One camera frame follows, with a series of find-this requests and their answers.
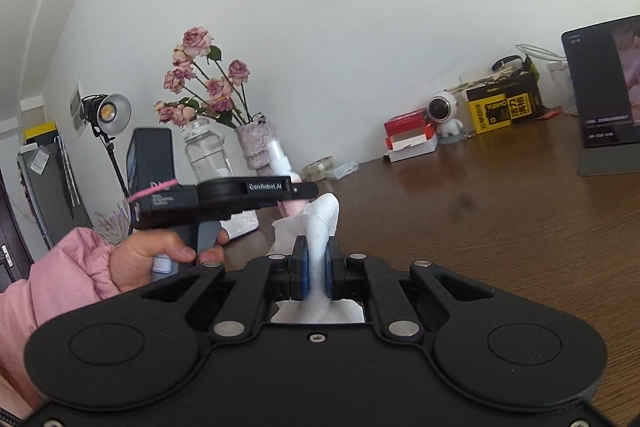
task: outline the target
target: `pink jacket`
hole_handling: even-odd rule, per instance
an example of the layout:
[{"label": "pink jacket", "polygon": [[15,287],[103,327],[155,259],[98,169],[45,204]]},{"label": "pink jacket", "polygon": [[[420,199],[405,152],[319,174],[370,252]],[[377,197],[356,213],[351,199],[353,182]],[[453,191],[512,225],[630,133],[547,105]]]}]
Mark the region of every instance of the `pink jacket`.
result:
[{"label": "pink jacket", "polygon": [[0,407],[25,418],[40,402],[22,360],[37,327],[120,293],[111,282],[111,251],[93,230],[75,229],[31,267],[28,280],[0,293]]}]

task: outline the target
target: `spray bottle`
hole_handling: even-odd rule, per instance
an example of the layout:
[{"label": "spray bottle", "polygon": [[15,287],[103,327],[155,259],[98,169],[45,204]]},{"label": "spray bottle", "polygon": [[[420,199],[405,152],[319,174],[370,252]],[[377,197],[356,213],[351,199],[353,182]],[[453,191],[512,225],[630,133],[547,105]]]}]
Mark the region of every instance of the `spray bottle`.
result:
[{"label": "spray bottle", "polygon": [[[289,158],[282,150],[280,142],[277,140],[267,142],[267,150],[274,176],[289,176],[292,183],[300,183],[302,181],[300,175],[291,170],[291,163],[289,163]],[[282,217],[292,217],[297,216],[307,203],[308,201],[306,200],[281,201],[278,203],[278,208]]]}]

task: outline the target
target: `bottle cap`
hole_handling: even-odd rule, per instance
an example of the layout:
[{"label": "bottle cap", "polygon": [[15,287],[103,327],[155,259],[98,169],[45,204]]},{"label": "bottle cap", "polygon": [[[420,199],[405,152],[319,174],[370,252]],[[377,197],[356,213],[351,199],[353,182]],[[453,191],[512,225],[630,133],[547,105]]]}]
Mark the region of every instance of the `bottle cap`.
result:
[{"label": "bottle cap", "polygon": [[269,163],[273,173],[276,176],[288,176],[291,172],[291,163],[289,163],[289,158],[282,150],[280,142],[277,140],[267,142],[267,151],[269,152]]}]

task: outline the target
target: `refrigerator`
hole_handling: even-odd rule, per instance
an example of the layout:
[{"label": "refrigerator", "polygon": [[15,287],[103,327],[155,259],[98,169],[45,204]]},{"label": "refrigerator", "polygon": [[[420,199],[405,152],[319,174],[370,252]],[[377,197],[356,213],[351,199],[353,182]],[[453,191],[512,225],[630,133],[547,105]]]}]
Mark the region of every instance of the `refrigerator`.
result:
[{"label": "refrigerator", "polygon": [[18,167],[31,212],[48,248],[75,227],[93,228],[61,140],[19,152]]}]

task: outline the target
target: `wooden table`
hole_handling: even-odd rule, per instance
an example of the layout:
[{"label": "wooden table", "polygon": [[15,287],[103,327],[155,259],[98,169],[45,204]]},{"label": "wooden table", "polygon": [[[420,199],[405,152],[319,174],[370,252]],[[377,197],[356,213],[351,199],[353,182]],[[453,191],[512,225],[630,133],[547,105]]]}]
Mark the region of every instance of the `wooden table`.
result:
[{"label": "wooden table", "polygon": [[[562,115],[319,186],[340,201],[343,252],[428,259],[592,324],[609,350],[594,404],[624,426],[640,413],[640,174],[580,178],[579,152]],[[229,268],[268,251],[279,215],[259,215]]]}]

